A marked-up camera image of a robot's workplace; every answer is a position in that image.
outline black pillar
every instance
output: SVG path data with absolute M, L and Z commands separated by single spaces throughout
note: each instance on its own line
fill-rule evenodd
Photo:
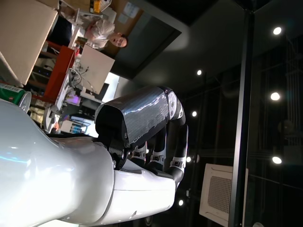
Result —
M 241 63 L 238 120 L 235 155 L 232 172 L 232 192 L 229 209 L 229 227 L 243 227 L 243 204 L 250 120 L 250 86 L 254 36 L 254 14 L 245 10 L 244 40 Z

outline paper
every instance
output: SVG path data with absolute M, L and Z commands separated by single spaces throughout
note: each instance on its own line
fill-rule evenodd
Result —
M 123 13 L 121 13 L 118 17 L 118 21 L 122 24 L 126 24 L 128 20 L 128 16 L 124 15 Z
M 128 2 L 124 7 L 124 13 L 130 18 L 135 18 L 138 12 L 139 12 L 139 7 L 135 6 L 130 2 Z

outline red panel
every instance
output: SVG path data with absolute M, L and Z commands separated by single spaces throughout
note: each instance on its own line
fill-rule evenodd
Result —
M 66 46 L 62 46 L 57 57 L 56 64 L 53 68 L 53 72 L 46 86 L 44 99 L 48 100 L 48 102 L 55 103 L 67 70 L 72 67 L 74 61 L 74 50 Z

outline cardboard box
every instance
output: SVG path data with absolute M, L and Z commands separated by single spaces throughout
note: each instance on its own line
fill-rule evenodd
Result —
M 94 0 L 64 0 L 68 5 L 75 9 L 80 9 L 85 13 L 93 13 Z

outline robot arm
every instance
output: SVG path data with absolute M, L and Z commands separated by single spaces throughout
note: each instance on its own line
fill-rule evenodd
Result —
M 5 129 L 0 131 L 0 225 L 39 226 L 58 219 L 97 226 L 168 210 L 183 177 L 188 131 L 173 94 L 147 87 L 105 104 L 96 114 L 96 140 L 48 138 L 18 106 L 0 100 Z M 167 172 L 136 165 L 126 155 L 114 169 L 108 151 L 113 144 L 124 153 L 139 150 L 168 121 L 183 126 Z

